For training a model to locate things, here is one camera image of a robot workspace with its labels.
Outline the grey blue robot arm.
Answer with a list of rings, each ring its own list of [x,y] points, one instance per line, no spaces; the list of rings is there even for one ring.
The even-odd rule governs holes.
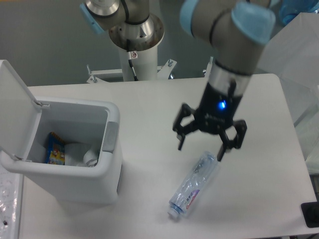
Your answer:
[[[179,21],[185,32],[217,51],[208,82],[196,109],[182,104],[172,129],[180,143],[197,130],[221,138],[217,154],[242,146],[247,125],[234,115],[257,63],[270,39],[275,15],[268,0],[186,0]],[[107,32],[122,51],[126,81],[157,77],[157,58],[143,54],[163,39],[161,20],[150,12],[147,0],[84,0],[80,10],[96,33]]]

